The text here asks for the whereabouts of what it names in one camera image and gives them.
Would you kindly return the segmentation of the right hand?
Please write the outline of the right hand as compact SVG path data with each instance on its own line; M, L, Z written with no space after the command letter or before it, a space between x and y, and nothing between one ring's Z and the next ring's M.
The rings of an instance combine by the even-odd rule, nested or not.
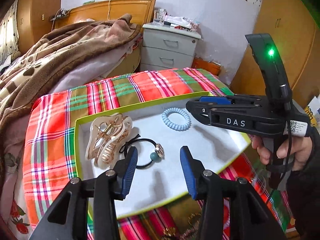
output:
M310 137L293 137L290 155L295 155L292 171L300 171L306 165L312 151L313 143ZM272 153L264 146L260 137L253 136L252 148L257 150L262 164L267 165L272 157ZM287 155L289 141L286 140L277 150L277 157L283 159Z

